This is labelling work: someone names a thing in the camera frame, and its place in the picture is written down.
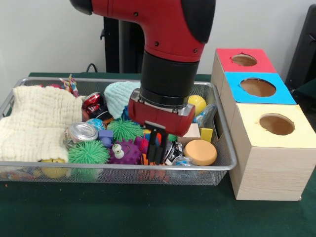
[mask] wire mesh basket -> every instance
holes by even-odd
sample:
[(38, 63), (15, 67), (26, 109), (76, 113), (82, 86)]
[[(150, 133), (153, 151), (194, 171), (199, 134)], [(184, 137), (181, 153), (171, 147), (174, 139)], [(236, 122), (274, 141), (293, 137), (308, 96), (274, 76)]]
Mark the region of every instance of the wire mesh basket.
[[(25, 78), (16, 86), (44, 86), (58, 78)], [(107, 85), (126, 80), (76, 79), (81, 95), (104, 92)], [(236, 155), (216, 87), (209, 82), (195, 82), (191, 95), (202, 96), (207, 104), (216, 104), (214, 117), (207, 118), (207, 128), (213, 129), (211, 143), (217, 150), (217, 160), (210, 166), (73, 164), (53, 162), (0, 161), (0, 181), (84, 182), (124, 184), (218, 185), (228, 170), (236, 165)], [(11, 92), (0, 108), (0, 119), (9, 116), (14, 104)]]

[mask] green spiky ball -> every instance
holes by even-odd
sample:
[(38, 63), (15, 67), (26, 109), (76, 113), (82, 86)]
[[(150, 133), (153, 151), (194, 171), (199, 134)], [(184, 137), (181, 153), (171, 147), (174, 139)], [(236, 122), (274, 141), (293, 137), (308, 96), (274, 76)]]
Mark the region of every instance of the green spiky ball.
[(110, 122), (107, 130), (112, 130), (114, 134), (114, 140), (119, 142), (122, 142), (123, 139), (125, 141), (134, 141), (136, 137), (143, 136), (143, 129), (141, 126), (135, 124), (133, 121), (124, 121), (121, 118)]
[[(70, 163), (104, 164), (109, 158), (109, 151), (101, 141), (78, 143), (68, 153)], [(98, 172), (94, 168), (74, 168), (72, 175), (81, 182), (91, 182), (97, 179)]]
[(101, 141), (77, 143), (68, 153), (70, 163), (104, 164), (109, 158), (109, 151)]
[(178, 141), (178, 137), (176, 135), (169, 134), (168, 140), (169, 140), (169, 142), (176, 142), (176, 141)]

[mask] stacked boxes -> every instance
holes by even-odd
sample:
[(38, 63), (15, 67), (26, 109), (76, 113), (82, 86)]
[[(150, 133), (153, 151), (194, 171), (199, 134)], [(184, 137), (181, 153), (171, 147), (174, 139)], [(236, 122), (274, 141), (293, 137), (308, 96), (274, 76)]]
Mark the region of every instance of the stacked boxes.
[(238, 164), (236, 199), (299, 200), (316, 165), (316, 134), (260, 49), (217, 49), (216, 85)]

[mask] white towel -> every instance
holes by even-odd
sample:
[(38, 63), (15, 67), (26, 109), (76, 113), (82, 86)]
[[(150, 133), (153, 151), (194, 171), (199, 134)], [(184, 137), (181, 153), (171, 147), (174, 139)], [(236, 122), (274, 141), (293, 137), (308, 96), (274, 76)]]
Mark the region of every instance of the white towel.
[(63, 132), (82, 120), (82, 99), (50, 86), (19, 86), (13, 94), (11, 115), (0, 120), (0, 160), (67, 162)]

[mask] circular hole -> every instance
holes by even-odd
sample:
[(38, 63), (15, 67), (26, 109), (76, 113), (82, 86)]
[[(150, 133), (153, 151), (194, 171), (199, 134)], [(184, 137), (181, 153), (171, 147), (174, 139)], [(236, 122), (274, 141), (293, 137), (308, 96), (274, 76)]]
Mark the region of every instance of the circular hole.
[(251, 67), (257, 64), (257, 60), (254, 57), (243, 53), (235, 55), (232, 57), (232, 60), (234, 63), (244, 67)]
[(263, 115), (260, 119), (260, 125), (273, 134), (283, 136), (291, 134), (295, 129), (291, 120), (278, 114)]
[(276, 87), (266, 80), (248, 78), (240, 83), (241, 87), (250, 95), (269, 97), (275, 94)]

